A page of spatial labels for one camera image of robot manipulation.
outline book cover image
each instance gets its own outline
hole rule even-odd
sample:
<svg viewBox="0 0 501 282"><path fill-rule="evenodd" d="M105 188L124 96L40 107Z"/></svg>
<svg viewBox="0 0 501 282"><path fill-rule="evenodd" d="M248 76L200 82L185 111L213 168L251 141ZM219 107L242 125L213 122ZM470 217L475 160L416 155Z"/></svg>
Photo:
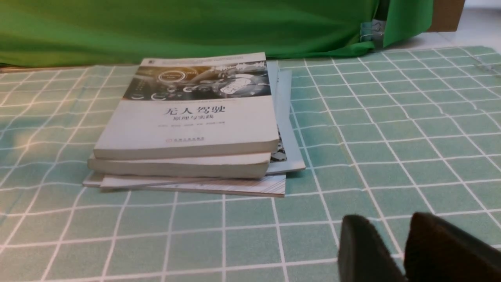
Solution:
<svg viewBox="0 0 501 282"><path fill-rule="evenodd" d="M266 61L199 66L141 65L123 99L190 101L271 95Z"/></svg>
<svg viewBox="0 0 501 282"><path fill-rule="evenodd" d="M285 152L284 143L282 142L282 136L279 131L279 144L277 146L277 150L272 152L270 163L280 163L285 161L287 161L287 154Z"/></svg>

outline paperback book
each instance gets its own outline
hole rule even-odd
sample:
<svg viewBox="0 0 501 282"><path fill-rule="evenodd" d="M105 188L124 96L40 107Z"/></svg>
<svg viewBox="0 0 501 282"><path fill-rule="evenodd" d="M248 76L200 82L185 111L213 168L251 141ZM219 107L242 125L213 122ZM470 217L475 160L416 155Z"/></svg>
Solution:
<svg viewBox="0 0 501 282"><path fill-rule="evenodd" d="M264 53L144 59L94 148L104 160L270 153L279 136Z"/></svg>

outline black object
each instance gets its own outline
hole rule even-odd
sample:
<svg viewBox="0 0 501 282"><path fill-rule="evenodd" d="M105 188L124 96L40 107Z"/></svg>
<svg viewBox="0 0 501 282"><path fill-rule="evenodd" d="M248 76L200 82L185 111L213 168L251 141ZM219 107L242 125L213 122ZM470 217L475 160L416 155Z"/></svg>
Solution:
<svg viewBox="0 0 501 282"><path fill-rule="evenodd" d="M404 266L411 282L501 281L501 252L429 213L412 216Z"/></svg>
<svg viewBox="0 0 501 282"><path fill-rule="evenodd" d="M429 213L414 213L400 272L374 226L364 217L343 218L341 282L499 282L501 252Z"/></svg>
<svg viewBox="0 0 501 282"><path fill-rule="evenodd" d="M341 282L406 281L376 228L363 216L343 218L338 257Z"/></svg>

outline publisher logo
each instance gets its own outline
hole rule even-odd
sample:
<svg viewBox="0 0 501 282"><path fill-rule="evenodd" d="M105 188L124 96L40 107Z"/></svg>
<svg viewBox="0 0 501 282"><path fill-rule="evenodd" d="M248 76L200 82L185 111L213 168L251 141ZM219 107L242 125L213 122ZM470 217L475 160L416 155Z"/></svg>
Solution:
<svg viewBox="0 0 501 282"><path fill-rule="evenodd" d="M183 142L199 142L199 141L203 141L204 138L203 137L191 137L191 138L174 138L174 139L166 139L165 141L167 143L171 143L171 142L174 142L174 143L183 143Z"/></svg>

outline white book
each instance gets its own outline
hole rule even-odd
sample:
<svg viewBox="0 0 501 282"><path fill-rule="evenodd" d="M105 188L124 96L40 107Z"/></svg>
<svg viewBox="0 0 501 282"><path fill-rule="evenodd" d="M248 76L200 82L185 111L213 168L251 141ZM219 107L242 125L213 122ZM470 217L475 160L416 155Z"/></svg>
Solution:
<svg viewBox="0 0 501 282"><path fill-rule="evenodd" d="M91 156L88 167L98 173L110 175L165 176L165 177L218 177L261 178L265 174L277 174L305 168L294 132L289 120L290 86L292 74L280 73L277 86L276 66L269 64L272 93L276 101L275 114L279 124L281 141L275 152L220 157L152 159L152 160L101 160Z"/></svg>
<svg viewBox="0 0 501 282"><path fill-rule="evenodd" d="M281 133L281 142L278 150L273 154L267 175L283 174L290 171L298 171L306 168L299 150L299 145L294 136L294 132L289 120L290 93L291 93L290 71L280 72L277 86L277 121ZM139 187L151 185L167 185L177 181L172 177L158 176L120 176L107 174L104 177L102 186L111 187Z"/></svg>
<svg viewBox="0 0 501 282"><path fill-rule="evenodd" d="M269 153L277 147L264 53L145 59L94 147L98 159Z"/></svg>
<svg viewBox="0 0 501 282"><path fill-rule="evenodd" d="M265 176L270 158L271 153L129 161L101 160L91 156L87 166L98 173L124 176L258 179Z"/></svg>

